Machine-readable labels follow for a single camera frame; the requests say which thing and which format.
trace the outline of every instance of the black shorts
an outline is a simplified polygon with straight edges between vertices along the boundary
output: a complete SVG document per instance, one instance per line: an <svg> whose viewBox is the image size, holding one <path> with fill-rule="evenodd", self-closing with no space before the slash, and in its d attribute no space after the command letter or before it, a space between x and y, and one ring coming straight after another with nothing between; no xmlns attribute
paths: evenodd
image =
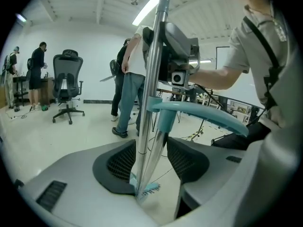
<svg viewBox="0 0 303 227"><path fill-rule="evenodd" d="M32 71L29 84L28 84L28 89L33 90L33 89L40 89L41 88L41 72L40 71Z"/></svg>

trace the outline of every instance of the office chair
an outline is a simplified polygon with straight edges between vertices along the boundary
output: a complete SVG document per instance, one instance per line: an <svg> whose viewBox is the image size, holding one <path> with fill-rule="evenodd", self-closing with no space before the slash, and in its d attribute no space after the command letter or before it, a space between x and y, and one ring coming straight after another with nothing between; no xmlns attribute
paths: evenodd
<svg viewBox="0 0 303 227"><path fill-rule="evenodd" d="M73 97L81 95L82 83L80 81L80 88L78 86L78 74L81 69L83 59L78 57L78 53L73 50L64 50L62 55L55 55L53 58L53 70L55 76L55 83L53 86L53 95L58 99L59 103L66 103L66 109L62 109L58 114L53 117L53 123L56 122L55 118L65 113L68 114L69 124L72 124L70 113L82 113L84 111L69 108L68 102Z"/></svg>

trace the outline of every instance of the white t-shirt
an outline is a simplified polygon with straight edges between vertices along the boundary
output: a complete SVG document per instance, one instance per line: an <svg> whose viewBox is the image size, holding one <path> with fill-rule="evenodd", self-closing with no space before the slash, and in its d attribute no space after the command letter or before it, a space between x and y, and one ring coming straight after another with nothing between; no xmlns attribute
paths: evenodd
<svg viewBox="0 0 303 227"><path fill-rule="evenodd" d="M136 45L136 47L133 49L133 51L129 57L127 72L143 75L146 77L145 61L144 61L144 57L143 57L143 39L142 39L143 29L145 27L152 29L151 27L144 26L144 25L138 27L135 34L140 35L140 41Z"/></svg>

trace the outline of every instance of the man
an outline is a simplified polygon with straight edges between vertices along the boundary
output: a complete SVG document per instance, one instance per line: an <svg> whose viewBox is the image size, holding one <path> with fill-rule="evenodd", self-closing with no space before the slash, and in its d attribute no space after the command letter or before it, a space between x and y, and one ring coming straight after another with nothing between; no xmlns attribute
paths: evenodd
<svg viewBox="0 0 303 227"><path fill-rule="evenodd" d="M116 90L115 90L115 95L112 103L112 119L111 121L116 121L120 116L118 115L118 106L121 100L122 96L122 88L123 88L123 81L124 81L124 73L122 72L122 62L123 62L123 57L127 48L127 45L131 39L126 39L124 41L123 47L119 51L117 55L117 63L120 65L119 72L116 75L115 78L115 84L116 84Z"/></svg>
<svg viewBox="0 0 303 227"><path fill-rule="evenodd" d="M287 66L287 57L294 52L296 41L288 30L287 39L281 35L287 34L287 24L283 14L277 10L270 0L247 0L244 13L264 35L274 51L280 66ZM190 81L212 89L228 89L239 78L241 73L248 73L251 69L256 91L260 102L265 105L268 98L264 77L269 75L272 67L266 50L244 21L236 27L230 37L230 52L225 66L221 70L200 70L191 76ZM231 134L213 145L224 148L246 150L250 143L262 140L266 135L279 127L283 127L284 120L278 106L271 107L259 122L248 127L248 137Z"/></svg>
<svg viewBox="0 0 303 227"><path fill-rule="evenodd" d="M139 26L130 40L125 51L122 71L125 73L121 97L121 116L117 127L112 129L115 135L127 137L127 125L133 109L134 101L138 95L140 109L136 120L136 128L140 130L141 106L143 99L144 83L146 76L145 60L143 57L143 29L147 26Z"/></svg>
<svg viewBox="0 0 303 227"><path fill-rule="evenodd" d="M2 72L6 73L5 79L5 97L8 103L9 108L14 108L14 93L13 93L13 75L17 73L16 64L17 64L17 56L19 53L19 47L16 46L14 48L13 53L7 55L5 57L3 70Z"/></svg>
<svg viewBox="0 0 303 227"><path fill-rule="evenodd" d="M39 93L41 88L41 68L45 66L44 52L46 51L46 43L41 42L39 47L32 54L31 76L29 80L28 97L31 104L31 110L39 107Z"/></svg>

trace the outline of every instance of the ceiling light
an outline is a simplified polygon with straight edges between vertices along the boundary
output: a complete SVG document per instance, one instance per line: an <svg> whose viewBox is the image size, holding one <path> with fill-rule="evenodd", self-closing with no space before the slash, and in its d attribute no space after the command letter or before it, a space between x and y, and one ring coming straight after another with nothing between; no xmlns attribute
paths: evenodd
<svg viewBox="0 0 303 227"><path fill-rule="evenodd" d="M27 21L26 18L23 17L21 14L16 13L16 16L17 16L18 19L20 19L24 23Z"/></svg>
<svg viewBox="0 0 303 227"><path fill-rule="evenodd" d="M159 1L160 0L149 0L149 2L144 6L144 8L134 19L133 25L138 26L141 21L149 14L149 12L152 11L152 9L158 5Z"/></svg>
<svg viewBox="0 0 303 227"><path fill-rule="evenodd" d="M211 60L204 60L204 61L200 61L200 63L211 63ZM189 64L198 64L197 61L190 61Z"/></svg>

